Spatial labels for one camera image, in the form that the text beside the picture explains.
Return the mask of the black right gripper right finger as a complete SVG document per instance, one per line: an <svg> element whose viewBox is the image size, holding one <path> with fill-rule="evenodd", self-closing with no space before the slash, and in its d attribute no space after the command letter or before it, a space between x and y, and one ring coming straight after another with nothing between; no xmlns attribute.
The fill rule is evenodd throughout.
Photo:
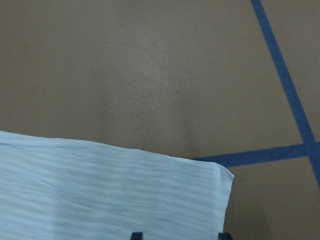
<svg viewBox="0 0 320 240"><path fill-rule="evenodd" d="M232 236L228 232L219 232L218 240L232 240Z"/></svg>

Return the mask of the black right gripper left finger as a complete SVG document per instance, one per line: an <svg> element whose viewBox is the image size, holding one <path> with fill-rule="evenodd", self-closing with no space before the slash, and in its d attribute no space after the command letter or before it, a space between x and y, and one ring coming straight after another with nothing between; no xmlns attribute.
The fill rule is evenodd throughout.
<svg viewBox="0 0 320 240"><path fill-rule="evenodd" d="M133 232L130 236L130 240L143 240L143 232Z"/></svg>

